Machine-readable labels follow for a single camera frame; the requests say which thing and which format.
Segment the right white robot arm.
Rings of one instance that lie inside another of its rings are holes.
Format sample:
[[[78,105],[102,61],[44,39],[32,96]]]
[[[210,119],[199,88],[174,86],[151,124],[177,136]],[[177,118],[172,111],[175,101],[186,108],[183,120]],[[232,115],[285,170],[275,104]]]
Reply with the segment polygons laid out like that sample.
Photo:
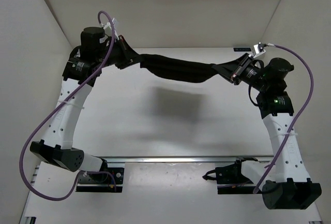
[[[305,210],[322,193],[312,182],[299,152],[294,130],[295,114],[285,83],[294,67],[287,60],[273,58],[267,65],[252,55],[213,68],[234,85],[241,82],[259,94],[259,108],[274,157],[264,165],[254,157],[238,157],[231,165],[216,167],[213,181],[219,194],[261,194],[270,210]]]

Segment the black skirt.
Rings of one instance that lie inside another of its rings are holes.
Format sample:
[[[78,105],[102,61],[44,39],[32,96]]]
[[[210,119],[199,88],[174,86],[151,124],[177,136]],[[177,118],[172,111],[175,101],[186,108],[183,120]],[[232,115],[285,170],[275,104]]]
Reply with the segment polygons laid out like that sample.
[[[141,54],[140,67],[168,80],[202,83],[218,74],[217,64],[190,62],[157,54]]]

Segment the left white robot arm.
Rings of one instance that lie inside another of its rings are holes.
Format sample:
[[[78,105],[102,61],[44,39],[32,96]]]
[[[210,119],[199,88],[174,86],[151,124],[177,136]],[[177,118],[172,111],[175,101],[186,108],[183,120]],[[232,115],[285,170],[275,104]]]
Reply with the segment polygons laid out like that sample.
[[[110,36],[101,37],[82,33],[81,45],[76,47],[63,72],[63,81],[54,112],[46,119],[49,124],[40,141],[33,141],[29,150],[50,165],[71,172],[90,171],[95,181],[108,177],[106,161],[73,147],[73,135],[96,79],[104,67],[115,65],[119,69],[138,63],[138,53],[122,35],[113,43]]]

